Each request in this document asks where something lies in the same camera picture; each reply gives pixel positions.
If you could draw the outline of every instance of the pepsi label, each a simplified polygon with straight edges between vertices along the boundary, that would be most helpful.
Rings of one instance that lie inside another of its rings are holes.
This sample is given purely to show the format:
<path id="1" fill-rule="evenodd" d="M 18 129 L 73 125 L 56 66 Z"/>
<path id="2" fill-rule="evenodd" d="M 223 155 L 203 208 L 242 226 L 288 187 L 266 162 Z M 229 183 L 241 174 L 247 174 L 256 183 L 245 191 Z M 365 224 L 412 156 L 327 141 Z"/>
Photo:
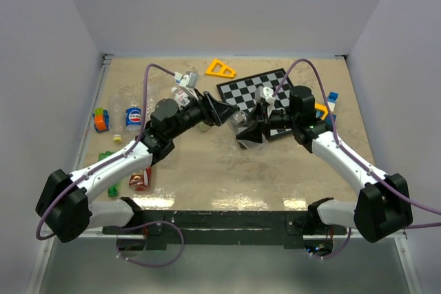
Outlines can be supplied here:
<path id="1" fill-rule="evenodd" d="M 125 111 L 125 126 L 141 125 L 141 110 L 137 107 L 129 108 Z"/>

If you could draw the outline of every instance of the white cable clip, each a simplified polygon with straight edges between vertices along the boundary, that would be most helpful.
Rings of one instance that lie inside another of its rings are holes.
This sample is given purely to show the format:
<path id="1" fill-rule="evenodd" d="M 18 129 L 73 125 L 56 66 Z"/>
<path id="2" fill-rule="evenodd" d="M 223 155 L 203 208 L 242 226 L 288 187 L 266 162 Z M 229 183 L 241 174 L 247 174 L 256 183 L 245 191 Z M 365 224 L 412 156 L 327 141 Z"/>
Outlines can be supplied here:
<path id="1" fill-rule="evenodd" d="M 182 79 L 182 74 L 180 72 L 174 72 L 174 80 L 179 84 Z"/>

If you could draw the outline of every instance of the yellow block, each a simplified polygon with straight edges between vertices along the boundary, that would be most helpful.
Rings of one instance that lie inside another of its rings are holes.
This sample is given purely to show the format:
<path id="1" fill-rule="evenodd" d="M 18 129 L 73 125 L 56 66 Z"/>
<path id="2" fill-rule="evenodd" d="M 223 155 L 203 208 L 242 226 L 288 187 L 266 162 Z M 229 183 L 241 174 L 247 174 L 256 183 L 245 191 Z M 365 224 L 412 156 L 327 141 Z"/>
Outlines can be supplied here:
<path id="1" fill-rule="evenodd" d="M 213 72 L 214 68 L 220 65 L 220 69 L 218 72 Z M 223 62 L 220 62 L 218 59 L 214 59 L 212 64 L 209 65 L 205 74 L 208 76 L 222 77 L 222 78 L 234 78 L 236 75 L 236 70 L 233 70 L 231 67 L 227 66 Z"/>
<path id="2" fill-rule="evenodd" d="M 316 103 L 316 110 L 320 110 L 323 112 L 322 117 L 320 117 L 320 120 L 325 120 L 326 116 L 328 116 L 328 109 L 325 105 L 321 105 L 320 103 Z"/>

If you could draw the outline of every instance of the plastic bottle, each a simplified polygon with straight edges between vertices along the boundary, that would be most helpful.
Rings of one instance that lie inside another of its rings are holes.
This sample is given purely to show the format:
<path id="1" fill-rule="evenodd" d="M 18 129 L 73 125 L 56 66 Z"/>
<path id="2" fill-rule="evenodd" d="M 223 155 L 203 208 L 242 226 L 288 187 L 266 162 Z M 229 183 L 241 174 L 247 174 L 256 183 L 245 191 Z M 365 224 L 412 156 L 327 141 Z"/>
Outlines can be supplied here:
<path id="1" fill-rule="evenodd" d="M 129 96 L 127 101 L 125 129 L 129 132 L 138 132 L 141 130 L 141 102 L 139 98 L 134 95 Z"/>
<path id="2" fill-rule="evenodd" d="M 125 127 L 124 100 L 120 94 L 114 94 L 109 98 L 109 131 L 113 135 L 113 141 L 119 144 L 123 140 Z"/>
<path id="3" fill-rule="evenodd" d="M 179 108 L 182 109 L 190 103 L 190 97 L 183 90 L 172 87 L 173 99 L 178 104 Z"/>

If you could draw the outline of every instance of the chessboard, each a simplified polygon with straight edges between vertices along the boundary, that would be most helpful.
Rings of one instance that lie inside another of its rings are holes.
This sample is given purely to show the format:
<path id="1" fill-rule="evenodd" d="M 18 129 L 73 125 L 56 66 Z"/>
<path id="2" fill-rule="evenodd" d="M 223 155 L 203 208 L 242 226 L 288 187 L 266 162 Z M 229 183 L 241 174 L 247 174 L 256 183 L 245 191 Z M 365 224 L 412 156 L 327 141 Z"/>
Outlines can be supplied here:
<path id="1" fill-rule="evenodd" d="M 239 106 L 240 110 L 249 114 L 256 104 L 254 101 L 254 92 L 260 86 L 267 86 L 273 90 L 278 87 L 285 75 L 283 68 L 248 76 L 245 78 L 236 79 L 226 83 L 218 84 L 217 88 L 222 100 L 230 105 Z M 289 91 L 293 87 L 291 81 L 288 79 L 283 83 L 282 88 L 276 95 L 277 105 L 281 107 L 289 106 Z M 290 129 L 275 129 L 271 130 L 269 141 L 291 134 Z"/>

